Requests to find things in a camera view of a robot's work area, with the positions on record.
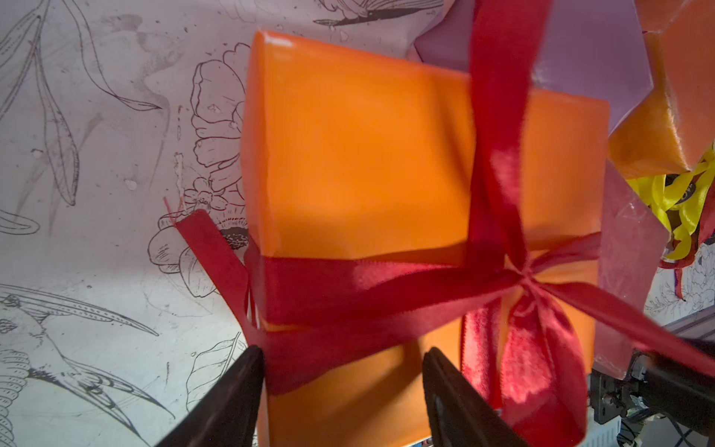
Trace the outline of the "purple gift box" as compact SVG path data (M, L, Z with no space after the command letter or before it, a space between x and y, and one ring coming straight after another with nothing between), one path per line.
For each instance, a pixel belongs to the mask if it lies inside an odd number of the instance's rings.
M472 24L482 2L448 6L414 47L424 63L467 72ZM540 89L609 102L609 132L614 132L654 88L634 3L555 1L532 79Z

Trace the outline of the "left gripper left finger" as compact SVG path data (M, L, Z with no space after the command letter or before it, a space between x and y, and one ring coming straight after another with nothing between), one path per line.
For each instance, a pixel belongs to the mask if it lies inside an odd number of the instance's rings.
M264 353L258 346L249 346L158 445L251 446L263 385Z

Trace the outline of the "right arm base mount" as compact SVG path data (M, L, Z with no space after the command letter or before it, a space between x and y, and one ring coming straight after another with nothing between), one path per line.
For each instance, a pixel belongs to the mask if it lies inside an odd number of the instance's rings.
M714 378L677 361L636 350L622 379L594 370L590 407L604 425L616 417L664 415L674 423L714 436Z

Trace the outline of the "orange gift box front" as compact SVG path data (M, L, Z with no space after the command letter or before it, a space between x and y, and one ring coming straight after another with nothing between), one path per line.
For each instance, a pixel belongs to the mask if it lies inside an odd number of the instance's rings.
M611 135L627 178L692 171L714 141L714 2L636 4L654 88Z

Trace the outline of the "yellow ribbon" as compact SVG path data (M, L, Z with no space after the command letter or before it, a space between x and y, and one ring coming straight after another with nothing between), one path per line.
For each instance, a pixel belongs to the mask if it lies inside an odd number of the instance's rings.
M664 268L690 264L707 238L701 228L714 203L714 149L709 148L692 171L641 177L627 182L670 233Z

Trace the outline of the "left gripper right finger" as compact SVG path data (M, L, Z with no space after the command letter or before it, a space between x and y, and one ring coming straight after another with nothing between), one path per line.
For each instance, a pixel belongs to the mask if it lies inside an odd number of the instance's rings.
M422 368L426 409L435 446L528 446L438 348L426 352Z

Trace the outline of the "dark red gift box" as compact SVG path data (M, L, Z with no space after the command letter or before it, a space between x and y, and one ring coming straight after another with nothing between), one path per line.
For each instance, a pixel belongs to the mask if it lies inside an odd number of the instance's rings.
M643 311L670 232L611 162L605 165L598 286ZM607 325L595 326L593 369L626 377L633 345Z

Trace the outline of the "large orange gift box back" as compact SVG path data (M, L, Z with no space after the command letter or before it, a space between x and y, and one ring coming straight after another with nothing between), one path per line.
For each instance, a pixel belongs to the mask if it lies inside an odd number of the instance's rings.
M241 165L261 326L331 327L268 355L264 446L405 446L428 435L421 363L460 359L460 318L403 344L369 324L370 288L461 266L475 132L463 73L260 31L251 48Z

